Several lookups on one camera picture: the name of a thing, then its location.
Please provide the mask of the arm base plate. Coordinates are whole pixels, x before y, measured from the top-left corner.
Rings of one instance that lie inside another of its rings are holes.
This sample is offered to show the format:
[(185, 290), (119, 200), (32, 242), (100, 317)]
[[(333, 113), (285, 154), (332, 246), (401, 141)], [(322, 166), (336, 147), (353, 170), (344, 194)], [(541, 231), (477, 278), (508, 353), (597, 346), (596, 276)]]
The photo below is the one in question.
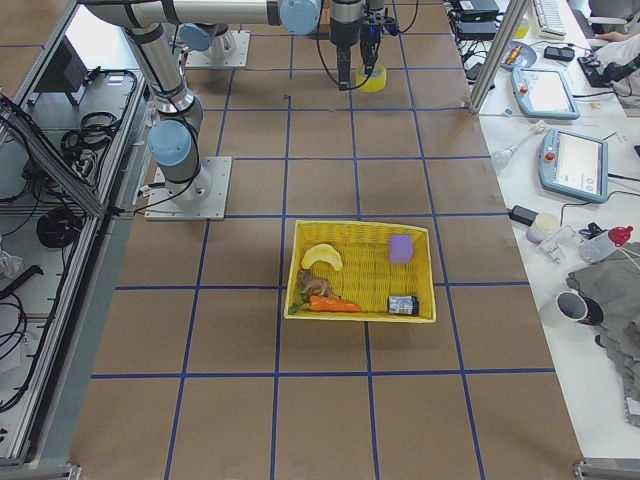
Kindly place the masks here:
[(227, 30), (215, 36), (207, 50), (189, 50), (186, 67), (209, 70), (244, 68), (247, 65), (249, 44), (249, 31)]
[(200, 173), (188, 189), (167, 184), (168, 188), (150, 193), (150, 208), (144, 210), (149, 221), (223, 220), (232, 172), (231, 156), (207, 156), (200, 159)]

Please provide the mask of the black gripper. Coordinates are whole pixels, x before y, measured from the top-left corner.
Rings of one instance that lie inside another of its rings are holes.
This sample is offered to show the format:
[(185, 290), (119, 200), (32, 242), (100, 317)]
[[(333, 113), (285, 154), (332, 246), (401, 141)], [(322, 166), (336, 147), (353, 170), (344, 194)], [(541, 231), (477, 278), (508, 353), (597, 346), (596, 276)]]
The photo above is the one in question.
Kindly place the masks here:
[(360, 54), (364, 63), (364, 75), (371, 76), (378, 60), (379, 48), (384, 32), (382, 20), (365, 19), (360, 28)]
[(358, 42), (360, 23), (331, 23), (331, 43), (336, 47), (338, 68), (338, 89), (349, 90), (349, 74), (351, 69), (351, 48)]

